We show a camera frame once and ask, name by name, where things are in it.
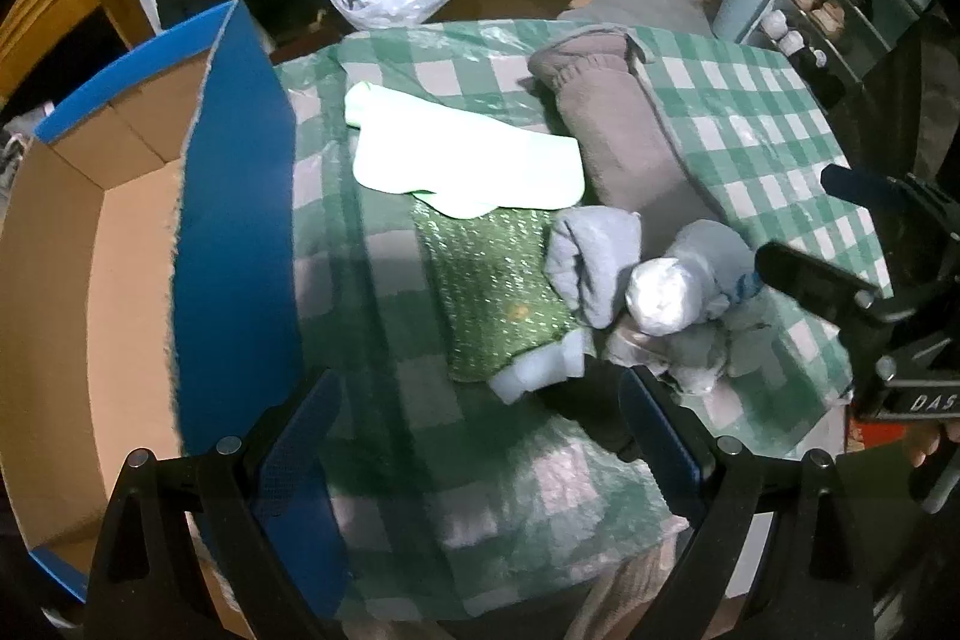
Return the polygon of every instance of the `blue gripper pad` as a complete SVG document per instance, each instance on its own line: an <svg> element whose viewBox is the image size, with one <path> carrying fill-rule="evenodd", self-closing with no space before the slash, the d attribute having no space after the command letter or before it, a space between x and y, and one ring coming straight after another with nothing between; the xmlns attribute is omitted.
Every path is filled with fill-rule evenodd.
<svg viewBox="0 0 960 640"><path fill-rule="evenodd" d="M260 466L253 517L317 615L332 617L347 588L347 551L333 516L317 444L340 410L342 387L326 370Z"/></svg>
<svg viewBox="0 0 960 640"><path fill-rule="evenodd" d="M654 384L659 384L643 367L624 369L619 386L620 414L640 447L640 456L650 465L670 511L685 517L696 527L707 515L703 496L707 476L638 372L645 373ZM667 404L673 405L665 391L661 394ZM692 410L676 405L674 408L675 415L687 413L696 418ZM696 427L702 427L699 419L692 425L692 428Z"/></svg>

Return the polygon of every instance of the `person's hand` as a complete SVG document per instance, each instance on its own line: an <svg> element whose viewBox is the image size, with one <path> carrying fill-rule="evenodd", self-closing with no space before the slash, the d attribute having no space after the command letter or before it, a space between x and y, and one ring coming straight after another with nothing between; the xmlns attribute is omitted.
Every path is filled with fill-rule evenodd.
<svg viewBox="0 0 960 640"><path fill-rule="evenodd" d="M947 436L954 442L960 442L960 420L949 421L944 423L944 426L947 428ZM934 421L915 423L906 429L904 447L907 458L915 467L923 464L927 456L933 456L939 445L940 425Z"/></svg>

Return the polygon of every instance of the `clothing pile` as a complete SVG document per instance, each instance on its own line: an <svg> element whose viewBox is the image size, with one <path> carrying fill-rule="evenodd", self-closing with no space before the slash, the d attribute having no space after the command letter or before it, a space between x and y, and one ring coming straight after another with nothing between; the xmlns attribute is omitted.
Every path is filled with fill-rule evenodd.
<svg viewBox="0 0 960 640"><path fill-rule="evenodd" d="M680 165L632 67L644 58L616 26L531 56L573 138L367 82L347 92L354 178L416 197L451 379L488 381L512 404L584 377L593 330L605 360L646 365L683 393L762 364L774 328L754 252ZM575 206L584 169L601 204Z"/></svg>

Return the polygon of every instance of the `cardboard box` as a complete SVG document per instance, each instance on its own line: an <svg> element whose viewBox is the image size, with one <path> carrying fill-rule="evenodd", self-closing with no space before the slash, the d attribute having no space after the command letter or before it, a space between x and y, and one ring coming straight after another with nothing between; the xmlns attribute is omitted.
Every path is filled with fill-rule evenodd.
<svg viewBox="0 0 960 640"><path fill-rule="evenodd" d="M37 128L0 235L0 467L27 547L80 598L129 451L203 453L301 379L295 132L239 0L111 64ZM314 489L314 525L286 536L344 569Z"/></svg>
<svg viewBox="0 0 960 640"><path fill-rule="evenodd" d="M586 6L590 0L450 0L430 18L430 23L449 20L555 20L568 9Z"/></svg>

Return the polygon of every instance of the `screw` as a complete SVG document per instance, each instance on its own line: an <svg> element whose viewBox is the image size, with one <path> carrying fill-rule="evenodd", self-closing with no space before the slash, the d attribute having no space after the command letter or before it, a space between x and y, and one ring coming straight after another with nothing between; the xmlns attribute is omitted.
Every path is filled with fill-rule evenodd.
<svg viewBox="0 0 960 640"><path fill-rule="evenodd" d="M877 299L869 290L858 290L853 295L853 303L856 304L861 310L868 310L874 301Z"/></svg>
<svg viewBox="0 0 960 640"><path fill-rule="evenodd" d="M874 369L877 370L880 380L889 383L896 375L896 362L889 356L880 356L874 365Z"/></svg>
<svg viewBox="0 0 960 640"><path fill-rule="evenodd" d="M816 464L821 469L829 467L833 463L833 459L830 457L827 451L822 451L820 448L814 448L812 451L809 451L807 455L814 464Z"/></svg>
<svg viewBox="0 0 960 640"><path fill-rule="evenodd" d="M728 434L724 434L723 437L717 437L717 447L727 456L736 456L743 450L743 443L736 437L729 437Z"/></svg>
<svg viewBox="0 0 960 640"><path fill-rule="evenodd" d="M130 456L127 456L128 465L134 469L142 467L147 461L150 461L150 451L146 448L137 448L136 451L130 452Z"/></svg>
<svg viewBox="0 0 960 640"><path fill-rule="evenodd" d="M243 440L240 437L229 434L217 443L217 453L221 456L230 456L232 453L239 451L241 445L243 445Z"/></svg>

